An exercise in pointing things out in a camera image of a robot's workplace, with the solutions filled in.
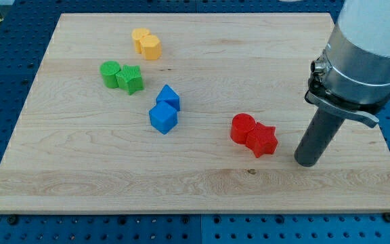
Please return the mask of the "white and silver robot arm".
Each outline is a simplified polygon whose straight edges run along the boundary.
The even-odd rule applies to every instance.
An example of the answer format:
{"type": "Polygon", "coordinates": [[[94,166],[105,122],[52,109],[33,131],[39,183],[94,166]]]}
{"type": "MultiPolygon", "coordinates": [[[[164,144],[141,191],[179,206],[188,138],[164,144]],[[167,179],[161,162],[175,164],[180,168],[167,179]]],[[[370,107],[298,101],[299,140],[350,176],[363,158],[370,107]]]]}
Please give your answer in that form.
{"type": "Polygon", "coordinates": [[[346,0],[326,45],[323,86],[357,104],[390,94],[390,0],[346,0]]]}

